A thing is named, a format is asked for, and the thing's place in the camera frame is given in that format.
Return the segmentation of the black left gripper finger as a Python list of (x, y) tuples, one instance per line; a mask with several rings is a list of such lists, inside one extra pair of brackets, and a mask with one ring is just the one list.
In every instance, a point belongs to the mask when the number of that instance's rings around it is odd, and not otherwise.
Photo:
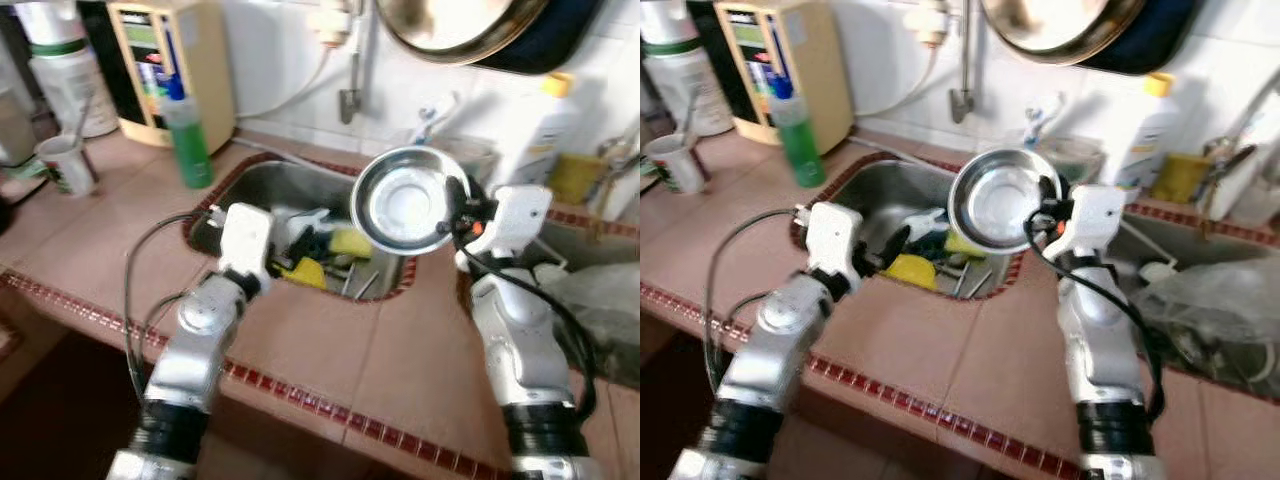
[(285, 268), (297, 269), (303, 259), (316, 259), (321, 247), (321, 236), (314, 227), (306, 227), (285, 248)]
[(877, 268), (881, 271), (886, 271), (892, 266), (905, 246), (909, 243), (910, 234), (911, 228), (909, 225), (901, 225), (888, 237), (883, 248), (876, 255)]

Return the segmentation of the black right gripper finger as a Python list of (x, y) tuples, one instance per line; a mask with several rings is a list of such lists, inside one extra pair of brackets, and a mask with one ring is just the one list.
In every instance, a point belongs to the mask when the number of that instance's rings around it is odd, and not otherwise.
[(1036, 210), (1036, 230), (1053, 232), (1061, 221), (1059, 218), (1059, 209), (1062, 202), (1060, 178), (1056, 175), (1041, 175), (1037, 186), (1039, 189), (1039, 206)]
[(468, 201), (468, 180), (466, 177), (460, 179), (456, 175), (448, 175), (445, 178), (447, 214), (443, 220), (444, 233), (456, 233), (460, 229), (465, 229)]

